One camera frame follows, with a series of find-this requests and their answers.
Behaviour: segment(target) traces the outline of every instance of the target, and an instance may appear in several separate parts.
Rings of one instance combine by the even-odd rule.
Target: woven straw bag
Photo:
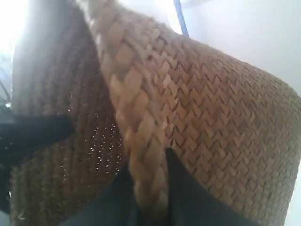
[[[125,160],[141,210],[164,218],[166,146],[233,210],[284,224],[301,138],[301,99],[287,84],[115,0],[30,6],[13,111],[68,114],[76,132],[13,168],[12,225],[57,225]]]

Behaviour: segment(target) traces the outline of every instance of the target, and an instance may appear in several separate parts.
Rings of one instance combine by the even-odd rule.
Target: braided strap
[[[145,64],[135,14],[114,0],[77,0],[94,37],[123,137],[135,196],[144,216],[165,219],[168,206],[163,116]]]

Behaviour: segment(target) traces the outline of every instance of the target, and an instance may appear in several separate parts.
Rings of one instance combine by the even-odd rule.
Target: braided handle
[[[135,196],[144,216],[163,220],[168,206],[163,116],[145,65],[136,14],[114,0],[77,0],[94,37],[101,71],[116,111]]]

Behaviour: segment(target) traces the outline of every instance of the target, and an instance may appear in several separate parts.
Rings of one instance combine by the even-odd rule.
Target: brown woven bag
[[[216,198],[282,226],[300,161],[298,95],[115,0],[78,3],[87,23],[67,1],[31,0],[16,48],[14,112],[68,113],[76,133],[13,168],[12,224],[56,225],[125,159],[141,209],[164,218],[170,145]]]

